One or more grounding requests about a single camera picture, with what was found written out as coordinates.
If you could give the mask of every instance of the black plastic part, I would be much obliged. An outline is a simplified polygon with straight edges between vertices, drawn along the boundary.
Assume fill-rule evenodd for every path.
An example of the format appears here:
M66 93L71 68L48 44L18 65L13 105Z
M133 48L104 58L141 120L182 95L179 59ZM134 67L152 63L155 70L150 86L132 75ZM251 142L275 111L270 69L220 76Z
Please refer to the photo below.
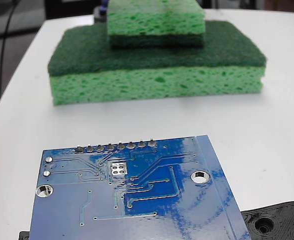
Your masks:
M29 231L21 231L19 234L19 240L29 240L30 232Z
M294 240L294 201L241 214L252 240ZM20 232L19 240L29 240L29 232Z

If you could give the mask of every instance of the small blue object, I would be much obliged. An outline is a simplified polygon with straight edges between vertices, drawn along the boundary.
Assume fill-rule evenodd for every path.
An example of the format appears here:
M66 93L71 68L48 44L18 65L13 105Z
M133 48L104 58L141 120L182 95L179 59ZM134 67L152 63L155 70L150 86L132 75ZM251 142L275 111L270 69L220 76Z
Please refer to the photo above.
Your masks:
M30 240L250 240L207 136L45 150Z

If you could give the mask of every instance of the dark green scouring pad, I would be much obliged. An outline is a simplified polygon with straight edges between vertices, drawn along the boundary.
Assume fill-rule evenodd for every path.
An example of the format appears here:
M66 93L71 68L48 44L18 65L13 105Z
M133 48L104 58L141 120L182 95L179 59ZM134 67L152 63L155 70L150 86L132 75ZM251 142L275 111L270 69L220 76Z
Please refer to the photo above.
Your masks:
M228 22L206 28L203 49L110 49L104 23L70 29L49 63L54 104L260 92L260 50Z
M110 0L109 43L114 48L201 47L203 18L195 0Z

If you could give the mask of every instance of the white table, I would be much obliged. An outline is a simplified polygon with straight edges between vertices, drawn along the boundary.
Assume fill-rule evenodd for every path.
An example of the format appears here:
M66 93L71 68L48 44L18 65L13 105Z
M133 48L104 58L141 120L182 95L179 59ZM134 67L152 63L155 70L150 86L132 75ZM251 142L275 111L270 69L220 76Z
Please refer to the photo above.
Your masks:
M47 64L63 32L45 22L0 102L0 240L28 231L42 151L209 135L241 211L294 201L294 13L215 10L268 58L261 94L53 106Z

